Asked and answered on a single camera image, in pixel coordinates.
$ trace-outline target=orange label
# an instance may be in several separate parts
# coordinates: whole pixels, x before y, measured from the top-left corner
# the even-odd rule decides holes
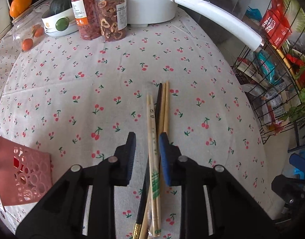
[[[79,26],[88,25],[87,17],[85,17],[85,18],[80,18],[80,19],[76,19],[76,23],[77,23],[77,25],[79,25]]]

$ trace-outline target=green pumpkin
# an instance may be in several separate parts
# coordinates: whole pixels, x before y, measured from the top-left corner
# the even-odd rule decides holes
[[[71,0],[53,0],[49,6],[51,16],[72,8]]]

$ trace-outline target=red plastic bag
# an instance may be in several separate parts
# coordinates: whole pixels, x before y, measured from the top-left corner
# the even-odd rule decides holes
[[[266,11],[261,20],[261,26],[270,37],[270,43],[280,48],[292,32],[283,14],[283,0],[271,0],[271,4],[272,8]]]

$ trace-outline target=table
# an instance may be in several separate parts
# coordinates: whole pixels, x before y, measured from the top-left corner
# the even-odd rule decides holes
[[[132,180],[115,188],[116,236],[132,238],[148,154],[146,94],[156,100],[166,80],[169,140],[201,165],[224,165],[262,208],[270,207],[249,101],[220,51],[181,9],[169,22],[129,28],[120,41],[84,41],[76,32],[47,36],[21,53],[2,95],[0,135],[49,152],[56,182],[73,164],[88,167],[113,155],[135,132]],[[161,192],[163,237],[179,237],[180,195],[179,187]],[[6,207],[13,231],[33,205]]]

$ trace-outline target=clear plastic container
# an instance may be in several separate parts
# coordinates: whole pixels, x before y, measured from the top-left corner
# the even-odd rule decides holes
[[[44,28],[41,16],[42,13],[30,8],[12,21],[13,42],[22,52],[30,51],[43,40]]]
[[[92,40],[100,36],[95,0],[71,0],[80,37]]]
[[[126,37],[126,0],[96,0],[96,11],[100,31],[106,41]]]

